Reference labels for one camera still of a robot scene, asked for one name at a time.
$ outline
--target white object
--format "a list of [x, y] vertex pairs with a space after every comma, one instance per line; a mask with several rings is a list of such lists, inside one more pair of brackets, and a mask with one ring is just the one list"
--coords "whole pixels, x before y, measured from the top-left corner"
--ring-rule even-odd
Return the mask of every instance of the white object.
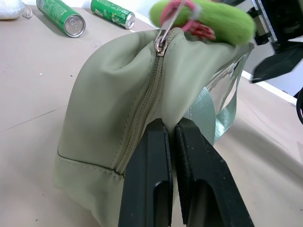
[[0, 20], [16, 19], [24, 9], [25, 4], [21, 0], [0, 0]]

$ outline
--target light green bag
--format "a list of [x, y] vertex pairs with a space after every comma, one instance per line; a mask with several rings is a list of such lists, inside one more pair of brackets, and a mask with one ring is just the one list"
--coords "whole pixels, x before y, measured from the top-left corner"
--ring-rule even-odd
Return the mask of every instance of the light green bag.
[[214, 143], [234, 118], [235, 102], [222, 109], [212, 92], [224, 77], [229, 85], [220, 97], [227, 97], [252, 46], [192, 42], [174, 28], [165, 55], [157, 56], [157, 34], [133, 33], [100, 47], [71, 93], [54, 182], [102, 227], [118, 226], [125, 167], [148, 123], [162, 118], [172, 132], [186, 116]]

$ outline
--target green plush toy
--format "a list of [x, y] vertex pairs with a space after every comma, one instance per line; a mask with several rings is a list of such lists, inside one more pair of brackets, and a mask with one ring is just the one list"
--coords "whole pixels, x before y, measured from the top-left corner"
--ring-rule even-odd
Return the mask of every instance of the green plush toy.
[[[247, 13], [224, 3], [208, 0], [193, 0], [193, 2], [201, 6], [199, 22], [213, 29], [215, 42], [238, 45], [247, 43], [253, 38], [256, 26]], [[168, 3], [167, 0], [159, 1], [150, 10], [150, 19], [155, 26], [161, 27], [160, 17]], [[190, 16], [190, 9], [183, 7], [174, 25], [185, 24]]]

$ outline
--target soda can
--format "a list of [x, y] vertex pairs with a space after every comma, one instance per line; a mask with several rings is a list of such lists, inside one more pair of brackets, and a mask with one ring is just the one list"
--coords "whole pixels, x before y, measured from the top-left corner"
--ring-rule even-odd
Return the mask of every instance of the soda can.
[[125, 29], [134, 26], [136, 19], [133, 12], [126, 10], [107, 0], [92, 0], [90, 4], [91, 11], [116, 25]]
[[61, 0], [36, 0], [38, 9], [61, 31], [72, 38], [85, 30], [83, 17]]

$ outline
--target zipper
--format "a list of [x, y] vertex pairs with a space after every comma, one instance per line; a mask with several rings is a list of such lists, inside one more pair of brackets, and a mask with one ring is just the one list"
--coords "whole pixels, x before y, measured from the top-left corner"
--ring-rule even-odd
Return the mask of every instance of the zipper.
[[173, 29], [173, 31], [170, 33], [169, 37], [165, 41], [163, 41], [163, 36], [157, 37], [156, 39], [155, 45], [157, 45], [158, 49], [156, 49], [157, 54], [155, 59], [155, 65], [152, 72], [151, 82], [134, 114], [130, 131], [128, 133], [129, 136], [128, 136], [128, 142], [126, 143], [127, 146], [125, 146], [126, 149], [124, 149], [124, 152], [122, 151], [123, 157], [116, 167], [116, 172], [118, 174], [125, 173], [125, 168], [129, 160], [131, 159], [143, 134], [143, 129], [148, 114], [150, 113], [152, 106], [155, 102], [155, 99], [157, 98], [159, 89], [161, 87], [164, 53], [168, 47], [167, 40], [170, 42], [180, 32], [181, 29], [178, 28]]

